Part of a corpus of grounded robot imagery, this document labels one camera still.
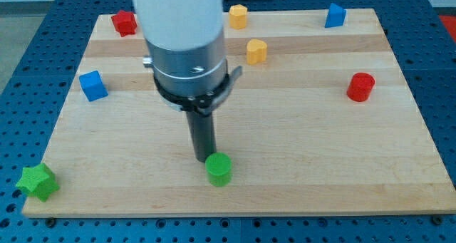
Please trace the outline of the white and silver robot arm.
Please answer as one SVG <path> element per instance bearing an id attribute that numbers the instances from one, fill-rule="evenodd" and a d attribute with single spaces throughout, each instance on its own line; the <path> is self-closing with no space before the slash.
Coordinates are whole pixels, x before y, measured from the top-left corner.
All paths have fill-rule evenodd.
<path id="1" fill-rule="evenodd" d="M 132 0 L 160 95 L 172 107 L 209 115 L 242 73 L 228 72 L 223 0 Z"/>

